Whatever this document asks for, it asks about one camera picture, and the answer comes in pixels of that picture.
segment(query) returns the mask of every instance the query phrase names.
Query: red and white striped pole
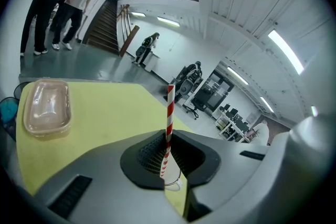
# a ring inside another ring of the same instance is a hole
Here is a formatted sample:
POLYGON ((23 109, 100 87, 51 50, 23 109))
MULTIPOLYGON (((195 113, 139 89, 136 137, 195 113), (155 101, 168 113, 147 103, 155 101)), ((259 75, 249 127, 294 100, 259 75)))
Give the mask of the red and white striped pole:
POLYGON ((170 140, 173 133, 173 114, 174 114, 174 100, 175 99, 175 85, 168 85, 168 99, 167 99, 167 129, 166 129, 166 154, 163 158, 163 164, 161 166, 160 177, 164 175, 164 171, 167 167, 169 152, 170 152, 170 140))

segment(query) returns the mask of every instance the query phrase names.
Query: person sitting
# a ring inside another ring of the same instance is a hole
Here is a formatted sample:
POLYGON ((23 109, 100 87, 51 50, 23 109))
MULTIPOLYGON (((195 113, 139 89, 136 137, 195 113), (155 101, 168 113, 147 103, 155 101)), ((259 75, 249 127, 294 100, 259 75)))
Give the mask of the person sitting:
POLYGON ((179 81, 175 85, 175 103, 179 101, 181 98, 181 94, 178 92, 178 90, 181 88, 183 82, 186 79, 189 79, 193 84, 195 84, 200 78, 202 77, 202 70, 201 70, 201 62, 196 61, 195 63, 192 63, 187 68, 182 70, 182 73, 179 76, 179 81))

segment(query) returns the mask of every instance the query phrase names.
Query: plastic food container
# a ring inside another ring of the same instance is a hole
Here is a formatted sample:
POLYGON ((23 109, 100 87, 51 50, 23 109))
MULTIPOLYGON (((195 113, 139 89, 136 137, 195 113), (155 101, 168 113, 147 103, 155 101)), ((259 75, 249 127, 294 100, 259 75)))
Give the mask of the plastic food container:
POLYGON ((38 80, 26 100, 24 126, 37 137, 62 137, 71 126, 69 85, 61 80, 38 80))

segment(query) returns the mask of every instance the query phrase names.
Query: doorway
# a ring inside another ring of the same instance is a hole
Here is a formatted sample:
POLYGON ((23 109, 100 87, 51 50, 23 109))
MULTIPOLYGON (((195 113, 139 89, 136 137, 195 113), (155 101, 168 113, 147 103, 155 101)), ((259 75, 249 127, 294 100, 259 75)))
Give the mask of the doorway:
POLYGON ((234 85, 225 76, 214 70, 201 87, 201 90, 207 89, 211 92, 206 106, 214 112, 233 87, 234 85))

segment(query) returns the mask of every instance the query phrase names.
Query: black slot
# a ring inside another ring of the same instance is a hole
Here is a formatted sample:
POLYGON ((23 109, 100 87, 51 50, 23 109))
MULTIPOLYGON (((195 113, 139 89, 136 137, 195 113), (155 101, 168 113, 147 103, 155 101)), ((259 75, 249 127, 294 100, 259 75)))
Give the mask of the black slot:
POLYGON ((77 176, 61 195, 49 206, 49 209, 63 218, 68 218, 80 197, 92 181, 86 176, 77 176))
POLYGON ((240 155, 251 158, 251 159, 257 159, 258 161, 262 161, 265 157, 264 154, 255 153, 255 152, 251 152, 251 151, 242 151, 240 153, 240 155))

